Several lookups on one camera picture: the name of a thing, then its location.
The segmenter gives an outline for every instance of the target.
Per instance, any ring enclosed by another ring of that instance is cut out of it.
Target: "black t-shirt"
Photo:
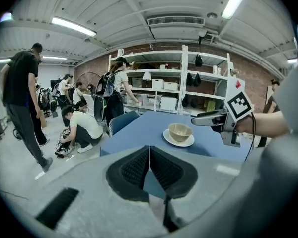
[[[266,106],[264,107],[263,113],[267,113],[267,112],[268,112],[268,110],[269,110],[269,108],[270,108],[270,106],[271,106],[271,104],[272,104],[272,101],[275,102],[273,96],[271,96],[271,97],[268,99],[268,102],[267,102]],[[279,111],[279,108],[278,108],[278,106],[276,105],[276,107],[275,107],[273,113],[274,113],[274,112],[277,112],[277,111]]]
[[[8,65],[10,69],[5,83],[3,102],[26,106],[29,93],[28,77],[30,73],[37,77],[38,60],[31,51],[20,51],[11,58]]]

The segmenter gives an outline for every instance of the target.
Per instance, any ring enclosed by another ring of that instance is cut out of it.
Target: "blue chair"
[[[139,115],[135,111],[130,111],[113,118],[109,122],[109,136],[112,137],[138,117]]]

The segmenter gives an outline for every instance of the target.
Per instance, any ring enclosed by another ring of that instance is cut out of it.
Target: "fan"
[[[86,72],[81,75],[77,82],[81,82],[83,84],[82,90],[83,91],[91,91],[91,95],[95,93],[95,87],[97,86],[100,80],[100,76],[94,72]]]

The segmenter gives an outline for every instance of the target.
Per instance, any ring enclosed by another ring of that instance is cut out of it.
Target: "brick wall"
[[[199,46],[192,43],[155,43],[153,48],[155,51],[182,50],[182,45],[187,45],[189,51],[204,52],[223,57],[226,57],[226,54],[230,53],[230,60],[233,62],[234,68],[239,71],[238,77],[245,80],[246,82],[246,93],[251,99],[252,103],[255,104],[255,111],[262,112],[265,105],[267,86],[271,84],[271,79],[276,79],[274,76],[270,75],[269,72],[261,66],[240,55],[207,45]],[[150,51],[149,44],[125,48],[125,55],[131,52],[138,53],[146,51]],[[108,71],[109,55],[110,54],[106,54],[77,67],[75,69],[75,79],[78,79],[86,72],[95,72],[98,75],[105,74]],[[112,52],[111,55],[115,57],[117,52]],[[189,65],[189,70],[199,70],[212,73],[211,67],[195,68],[192,64]],[[205,84],[201,84],[198,89],[195,88],[194,90],[196,92],[213,93],[214,84],[207,82]]]

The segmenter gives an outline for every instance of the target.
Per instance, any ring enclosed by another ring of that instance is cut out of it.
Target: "blue table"
[[[195,139],[194,144],[183,148],[168,143],[162,134],[171,123],[183,123],[191,127]],[[212,131],[210,127],[191,124],[190,116],[147,111],[104,142],[101,146],[100,156],[144,145],[161,146],[187,153],[243,162],[251,141],[241,136],[240,148],[227,146],[223,144],[220,134]]]

